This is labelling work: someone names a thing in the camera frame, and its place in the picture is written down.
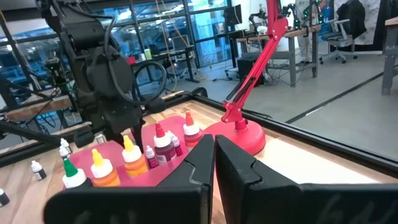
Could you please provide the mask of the wooden bench black frame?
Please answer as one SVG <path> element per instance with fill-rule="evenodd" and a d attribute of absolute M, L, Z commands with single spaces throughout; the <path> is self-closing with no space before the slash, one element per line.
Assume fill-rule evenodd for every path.
<path fill-rule="evenodd" d="M 72 100 L 68 95 L 56 94 L 56 92 L 58 89 L 41 91 L 41 94 L 50 97 L 51 100 L 32 95 L 22 102 L 21 108 L 0 113 L 0 116 L 4 116 L 9 121 L 28 121 L 34 116 L 72 107 Z"/>

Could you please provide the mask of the large bottle orange-red cap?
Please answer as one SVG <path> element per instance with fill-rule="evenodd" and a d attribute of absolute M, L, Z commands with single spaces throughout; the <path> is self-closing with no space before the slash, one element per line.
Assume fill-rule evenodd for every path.
<path fill-rule="evenodd" d="M 185 114 L 185 124 L 183 125 L 184 141 L 187 151 L 190 152 L 203 137 L 203 131 L 194 122 L 190 112 Z"/>

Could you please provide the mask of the large bottle green cap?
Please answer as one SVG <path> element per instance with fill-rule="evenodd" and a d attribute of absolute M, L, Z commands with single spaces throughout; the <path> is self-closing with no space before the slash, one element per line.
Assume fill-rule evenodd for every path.
<path fill-rule="evenodd" d="M 63 160 L 65 175 L 62 177 L 66 189 L 81 186 L 87 179 L 83 169 L 77 169 L 69 159 Z"/>

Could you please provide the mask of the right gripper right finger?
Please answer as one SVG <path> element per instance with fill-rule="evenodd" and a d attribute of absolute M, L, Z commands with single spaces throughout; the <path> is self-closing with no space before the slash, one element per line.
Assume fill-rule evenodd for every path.
<path fill-rule="evenodd" d="M 398 224 L 398 184 L 297 184 L 215 137 L 227 224 Z"/>

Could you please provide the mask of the pink translucent plastic bin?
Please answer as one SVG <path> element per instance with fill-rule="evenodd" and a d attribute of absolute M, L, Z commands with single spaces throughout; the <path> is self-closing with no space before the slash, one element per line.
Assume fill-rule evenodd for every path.
<path fill-rule="evenodd" d="M 75 152 L 70 156 L 70 160 L 75 167 L 83 169 L 88 178 L 93 179 L 91 151 L 97 149 L 103 158 L 110 160 L 113 167 L 118 171 L 121 187 L 154 187 L 163 180 L 166 180 L 169 186 L 185 180 L 188 183 L 201 182 L 211 185 L 214 169 L 213 137 L 210 134 L 204 135 L 199 143 L 188 152 L 183 140 L 184 123 L 185 119 L 181 116 L 171 116 L 159 122 L 165 131 L 171 131 L 179 138 L 183 154 L 137 177 L 130 178 L 128 176 L 124 168 L 123 147 L 114 141 L 106 141 L 80 152 Z"/>

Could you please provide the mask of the large bottle yellow cap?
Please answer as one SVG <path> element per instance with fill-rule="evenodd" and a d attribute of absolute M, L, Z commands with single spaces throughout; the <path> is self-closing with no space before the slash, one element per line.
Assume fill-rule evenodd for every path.
<path fill-rule="evenodd" d="M 91 151 L 93 164 L 90 167 L 95 187 L 116 187 L 121 184 L 119 174 L 109 159 L 105 159 L 97 149 Z"/>
<path fill-rule="evenodd" d="M 123 140 L 124 150 L 122 151 L 122 156 L 128 176 L 134 178 L 146 173 L 149 169 L 140 147 L 135 145 L 128 135 L 124 135 Z"/>

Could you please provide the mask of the gray office chair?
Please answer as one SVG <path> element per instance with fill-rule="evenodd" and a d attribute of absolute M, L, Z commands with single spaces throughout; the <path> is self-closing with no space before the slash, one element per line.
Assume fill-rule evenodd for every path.
<path fill-rule="evenodd" d="M 346 56 L 341 53 L 339 48 L 347 46 L 351 47 L 351 52 L 348 55 L 351 55 L 354 60 L 358 58 L 357 53 L 354 51 L 355 44 L 349 22 L 349 19 L 332 19 L 325 22 L 325 24 L 330 26 L 331 31 L 322 34 L 321 40 L 328 42 L 328 45 L 333 46 L 335 50 L 332 52 L 328 51 L 327 54 L 319 55 L 318 60 L 321 65 L 324 64 L 324 59 L 327 58 L 334 58 L 335 60 L 341 59 L 342 64 L 346 63 Z"/>

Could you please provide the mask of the black computer tower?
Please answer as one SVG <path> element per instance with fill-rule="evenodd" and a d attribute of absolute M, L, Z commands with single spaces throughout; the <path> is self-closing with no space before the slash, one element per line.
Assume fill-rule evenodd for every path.
<path fill-rule="evenodd" d="M 239 75 L 239 81 L 244 81 L 244 79 L 249 75 L 249 72 L 251 71 L 252 67 L 254 66 L 256 62 L 256 59 L 253 58 L 241 58 L 237 61 L 238 63 L 238 75 Z M 255 87 L 259 85 L 264 85 L 265 84 L 265 78 L 263 75 L 261 75 L 255 84 Z"/>

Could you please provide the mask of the wooden workbench gray legs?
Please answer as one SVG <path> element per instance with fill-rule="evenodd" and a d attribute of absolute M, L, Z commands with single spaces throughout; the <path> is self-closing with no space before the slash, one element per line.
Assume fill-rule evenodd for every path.
<path fill-rule="evenodd" d="M 295 38 L 300 36 L 300 35 L 307 35 L 307 28 L 302 28 L 299 30 L 290 30 L 286 32 L 283 36 L 283 38 L 288 39 L 289 43 L 289 50 L 288 51 L 275 51 L 272 53 L 270 59 L 277 59 L 277 60 L 286 60 L 282 64 L 278 66 L 269 66 L 269 69 L 274 69 L 274 70 L 287 70 L 290 74 L 290 86 L 295 87 L 297 82 L 301 79 L 301 73 L 303 73 L 307 69 L 312 69 L 312 77 L 316 78 L 318 75 L 318 31 L 320 30 L 321 25 L 316 25 L 316 26 L 311 26 L 308 28 L 308 35 L 310 34 L 312 36 L 312 62 L 308 65 L 304 65 L 302 67 L 296 66 L 296 61 L 295 57 L 298 54 L 295 51 Z M 244 54 L 249 54 L 247 53 L 247 43 L 248 42 L 260 42 L 261 41 L 268 41 L 268 36 L 267 35 L 259 35 L 259 36 L 253 36 L 253 37 L 242 37 L 238 38 L 237 42 L 241 44 L 242 48 L 242 57 Z M 251 55 L 260 54 L 260 52 L 251 52 Z"/>

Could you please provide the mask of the black office desk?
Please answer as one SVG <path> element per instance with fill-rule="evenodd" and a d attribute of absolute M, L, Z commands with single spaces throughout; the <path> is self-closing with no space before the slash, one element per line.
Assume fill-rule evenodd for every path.
<path fill-rule="evenodd" d="M 190 54 L 193 52 L 193 46 L 186 48 L 185 50 L 177 50 L 171 51 L 169 53 L 161 53 L 160 55 L 153 55 L 151 60 L 147 60 L 144 57 L 143 60 L 136 59 L 136 64 L 130 65 L 132 68 L 134 67 L 143 67 L 144 65 L 149 64 L 150 62 L 159 62 L 165 70 L 169 67 L 174 67 L 175 62 L 186 62 L 187 64 L 187 72 L 189 77 L 186 81 L 190 81 L 193 83 L 199 83 L 199 80 L 194 79 L 194 69 L 192 68 L 191 59 L 193 59 L 194 55 L 191 57 Z"/>

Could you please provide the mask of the person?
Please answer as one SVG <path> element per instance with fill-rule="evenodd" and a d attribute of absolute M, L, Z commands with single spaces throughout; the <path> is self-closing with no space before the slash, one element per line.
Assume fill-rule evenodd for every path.
<path fill-rule="evenodd" d="M 318 24 L 318 9 L 317 6 L 312 6 L 312 13 L 309 16 L 304 16 L 303 13 L 310 6 L 310 0 L 295 0 L 297 18 L 301 25 L 309 26 L 310 24 Z M 302 67 L 312 62 L 312 36 L 309 34 L 307 37 L 300 35 L 297 37 L 298 46 L 301 53 L 301 61 L 297 66 Z"/>

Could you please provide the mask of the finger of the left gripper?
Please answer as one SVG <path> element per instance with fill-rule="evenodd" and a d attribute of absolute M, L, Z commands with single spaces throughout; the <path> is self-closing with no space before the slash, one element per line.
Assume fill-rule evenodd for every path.
<path fill-rule="evenodd" d="M 165 101 L 161 97 L 157 97 L 155 100 L 149 102 L 146 105 L 138 106 L 136 109 L 136 115 L 134 118 L 137 123 L 132 126 L 132 135 L 136 144 L 139 146 L 141 152 L 144 152 L 143 142 L 142 142 L 142 127 L 146 123 L 143 119 L 143 111 L 148 111 L 149 113 L 160 113 L 165 109 Z"/>
<path fill-rule="evenodd" d="M 85 126 L 78 129 L 73 133 L 73 140 L 77 147 L 81 148 L 88 144 L 91 144 L 95 140 L 95 134 L 101 133 L 107 141 L 115 141 L 121 143 L 121 134 L 114 133 L 110 127 L 103 126 L 99 128 L 92 128 L 91 126 Z"/>

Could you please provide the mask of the large bottle dark red cap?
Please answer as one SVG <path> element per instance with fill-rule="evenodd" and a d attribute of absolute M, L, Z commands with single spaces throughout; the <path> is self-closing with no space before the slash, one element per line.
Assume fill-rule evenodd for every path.
<path fill-rule="evenodd" d="M 153 139 L 155 156 L 160 165 L 166 164 L 177 157 L 171 137 L 164 131 L 160 123 L 155 124 L 155 136 Z"/>

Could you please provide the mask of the red desk lamp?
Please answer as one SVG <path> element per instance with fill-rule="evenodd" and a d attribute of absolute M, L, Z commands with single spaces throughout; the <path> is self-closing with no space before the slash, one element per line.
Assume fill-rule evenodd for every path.
<path fill-rule="evenodd" d="M 221 121 L 206 128 L 207 133 L 223 135 L 251 155 L 263 150 L 266 136 L 260 124 L 243 117 L 243 106 L 288 29 L 288 20 L 281 13 L 280 0 L 266 2 L 269 40 L 246 78 L 223 101 L 226 112 Z"/>

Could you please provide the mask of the black jacket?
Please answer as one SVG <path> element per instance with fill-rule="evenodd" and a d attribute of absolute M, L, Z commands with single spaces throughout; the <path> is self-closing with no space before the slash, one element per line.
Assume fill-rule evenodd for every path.
<path fill-rule="evenodd" d="M 366 32 L 364 24 L 366 11 L 359 0 L 348 0 L 337 9 L 336 13 L 339 21 L 349 19 L 343 23 L 343 27 L 353 39 Z"/>

